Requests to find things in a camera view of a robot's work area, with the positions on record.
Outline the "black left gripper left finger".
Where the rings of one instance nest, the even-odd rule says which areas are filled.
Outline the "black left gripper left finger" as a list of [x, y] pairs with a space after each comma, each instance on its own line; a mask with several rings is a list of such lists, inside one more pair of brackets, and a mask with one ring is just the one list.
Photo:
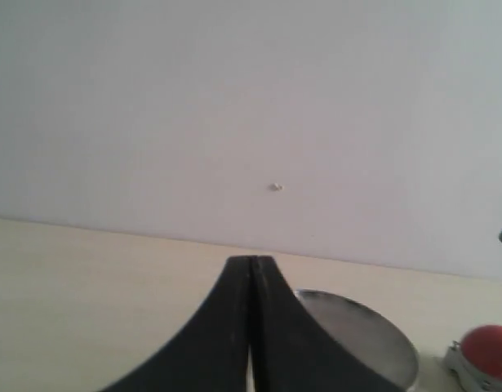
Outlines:
[[155, 354], [105, 391], [245, 391], [250, 256], [230, 257], [191, 319]]

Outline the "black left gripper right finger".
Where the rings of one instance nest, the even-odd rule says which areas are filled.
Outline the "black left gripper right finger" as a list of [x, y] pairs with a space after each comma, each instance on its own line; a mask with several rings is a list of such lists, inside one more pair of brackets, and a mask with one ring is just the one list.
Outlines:
[[249, 342], [256, 391], [390, 392], [309, 315], [271, 256], [250, 261]]

